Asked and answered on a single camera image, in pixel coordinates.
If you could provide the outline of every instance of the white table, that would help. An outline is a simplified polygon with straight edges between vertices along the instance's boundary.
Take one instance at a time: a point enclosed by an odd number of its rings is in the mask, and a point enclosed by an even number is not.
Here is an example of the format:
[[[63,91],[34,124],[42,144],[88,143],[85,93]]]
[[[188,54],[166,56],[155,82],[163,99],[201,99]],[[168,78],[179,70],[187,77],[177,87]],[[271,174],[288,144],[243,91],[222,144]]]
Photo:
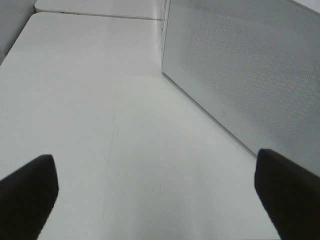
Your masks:
[[[40,240],[279,239],[255,156],[162,75],[158,24],[33,15],[0,66],[0,178],[53,154]]]
[[[37,12],[160,19],[164,0],[37,0]]]

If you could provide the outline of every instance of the metal mesh panel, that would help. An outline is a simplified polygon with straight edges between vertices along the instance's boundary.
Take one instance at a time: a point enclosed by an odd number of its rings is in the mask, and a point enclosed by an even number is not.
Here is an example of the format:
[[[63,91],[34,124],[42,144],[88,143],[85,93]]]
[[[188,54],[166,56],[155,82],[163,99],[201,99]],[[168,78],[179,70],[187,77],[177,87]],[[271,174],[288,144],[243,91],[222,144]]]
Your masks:
[[[307,151],[320,138],[320,16],[286,0],[190,0],[187,9],[177,68],[282,154]]]

